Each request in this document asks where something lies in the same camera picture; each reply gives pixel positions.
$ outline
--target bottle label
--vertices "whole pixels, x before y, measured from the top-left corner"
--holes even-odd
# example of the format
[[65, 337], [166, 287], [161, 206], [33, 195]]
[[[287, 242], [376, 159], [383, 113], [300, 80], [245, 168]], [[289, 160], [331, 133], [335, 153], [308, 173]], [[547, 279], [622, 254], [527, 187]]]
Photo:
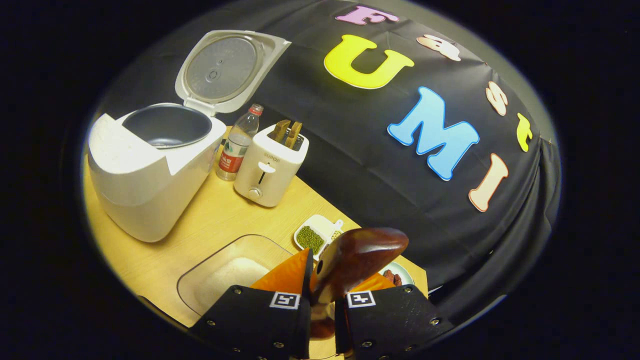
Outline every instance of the bottle label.
[[240, 169], [240, 164], [244, 159], [247, 148], [249, 146], [238, 145], [227, 139], [218, 165], [226, 172], [237, 172]]

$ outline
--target bottle cap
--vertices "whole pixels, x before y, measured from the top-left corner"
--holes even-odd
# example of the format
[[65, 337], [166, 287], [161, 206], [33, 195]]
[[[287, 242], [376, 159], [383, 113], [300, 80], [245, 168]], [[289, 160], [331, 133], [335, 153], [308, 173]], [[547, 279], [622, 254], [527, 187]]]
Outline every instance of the bottle cap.
[[249, 112], [260, 116], [260, 115], [262, 115], [262, 111], [263, 110], [264, 110], [264, 108], [262, 107], [262, 105], [253, 104], [253, 105], [251, 105], [251, 108], [249, 109]]

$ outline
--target clear glass container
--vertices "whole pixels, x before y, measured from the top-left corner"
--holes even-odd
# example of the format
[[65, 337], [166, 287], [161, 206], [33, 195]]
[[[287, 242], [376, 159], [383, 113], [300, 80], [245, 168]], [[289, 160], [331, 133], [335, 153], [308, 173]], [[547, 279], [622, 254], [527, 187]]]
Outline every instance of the clear glass container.
[[251, 286], [292, 255], [265, 236], [241, 236], [180, 276], [178, 295], [202, 316], [229, 286]]

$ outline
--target plastic water bottle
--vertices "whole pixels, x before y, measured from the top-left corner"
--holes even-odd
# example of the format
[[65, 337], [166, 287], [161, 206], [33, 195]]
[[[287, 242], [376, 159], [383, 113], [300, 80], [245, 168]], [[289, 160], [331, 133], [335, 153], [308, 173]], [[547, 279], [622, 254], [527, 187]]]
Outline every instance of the plastic water bottle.
[[227, 142], [222, 155], [220, 155], [220, 162], [216, 169], [216, 175], [220, 179], [226, 181], [236, 179], [244, 154], [249, 145], [251, 145], [253, 136], [258, 133], [262, 110], [263, 107], [261, 105], [251, 105], [249, 111], [242, 115], [229, 131]]

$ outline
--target foam letter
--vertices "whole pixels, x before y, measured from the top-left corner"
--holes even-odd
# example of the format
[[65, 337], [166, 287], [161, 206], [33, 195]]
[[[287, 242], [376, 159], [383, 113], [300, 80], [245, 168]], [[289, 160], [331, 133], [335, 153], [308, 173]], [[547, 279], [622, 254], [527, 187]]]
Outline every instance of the foam letter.
[[427, 157], [427, 165], [448, 181], [462, 156], [471, 145], [480, 141], [476, 129], [466, 121], [444, 128], [444, 100], [433, 90], [418, 88], [420, 100], [399, 124], [390, 124], [387, 131], [405, 146], [413, 144], [413, 133], [422, 124], [416, 152], [422, 155], [443, 146], [437, 154]]
[[366, 49], [375, 49], [377, 45], [355, 35], [343, 35], [342, 42], [324, 57], [324, 68], [345, 83], [364, 89], [377, 89], [385, 86], [405, 66], [412, 67], [413, 61], [401, 53], [385, 50], [387, 59], [374, 72], [363, 74], [351, 67], [351, 63]]
[[520, 122], [518, 123], [518, 128], [516, 129], [516, 137], [518, 138], [518, 143], [522, 148], [522, 151], [529, 151], [529, 144], [527, 144], [527, 138], [533, 139], [533, 133], [531, 132], [531, 124], [529, 120], [522, 116], [521, 113], [518, 113], [518, 118]]
[[356, 10], [353, 10], [347, 15], [336, 17], [336, 20], [346, 21], [357, 25], [366, 25], [367, 23], [364, 21], [365, 19], [369, 19], [369, 21], [373, 23], [383, 22], [385, 19], [389, 19], [391, 21], [400, 20], [400, 18], [395, 15], [379, 12], [364, 6], [356, 6]]
[[489, 208], [489, 200], [500, 182], [509, 176], [509, 169], [500, 156], [491, 154], [491, 166], [486, 172], [484, 179], [480, 185], [469, 191], [469, 200], [481, 212], [485, 212]]
[[460, 50], [452, 43], [442, 40], [439, 37], [425, 34], [424, 37], [416, 38], [420, 45], [428, 47], [431, 50], [438, 51], [440, 54], [450, 58], [453, 61], [460, 61]]
[[498, 86], [498, 84], [493, 81], [489, 81], [489, 87], [485, 88], [486, 99], [489, 100], [491, 105], [498, 114], [505, 116], [507, 114], [507, 105], [509, 102], [507, 101], [507, 95], [504, 95], [502, 89]]

